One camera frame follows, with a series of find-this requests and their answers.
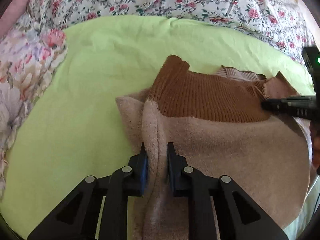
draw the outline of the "green bedsheet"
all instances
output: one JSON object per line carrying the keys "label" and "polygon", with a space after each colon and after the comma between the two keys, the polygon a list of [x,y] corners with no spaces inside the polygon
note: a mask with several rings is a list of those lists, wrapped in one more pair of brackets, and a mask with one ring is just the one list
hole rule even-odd
{"label": "green bedsheet", "polygon": [[222,64],[267,77],[280,70],[300,93],[314,93],[303,66],[229,28],[120,16],[75,25],[66,35],[67,57],[8,154],[0,212],[23,238],[85,176],[107,176],[127,164],[134,153],[115,98],[149,87],[170,54],[201,73]]}

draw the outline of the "ribbed knit fabric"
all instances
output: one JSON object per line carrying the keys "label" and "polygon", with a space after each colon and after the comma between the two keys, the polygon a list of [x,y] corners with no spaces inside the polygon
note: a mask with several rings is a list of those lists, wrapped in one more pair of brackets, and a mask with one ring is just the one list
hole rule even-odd
{"label": "ribbed knit fabric", "polygon": [[[189,64],[179,57],[167,58],[149,93],[161,114],[219,122],[259,122],[270,117],[270,112],[260,106],[263,99],[297,95],[281,73],[264,79],[263,75],[235,68],[224,67],[218,75],[188,69]],[[220,76],[223,71],[226,77]]]}

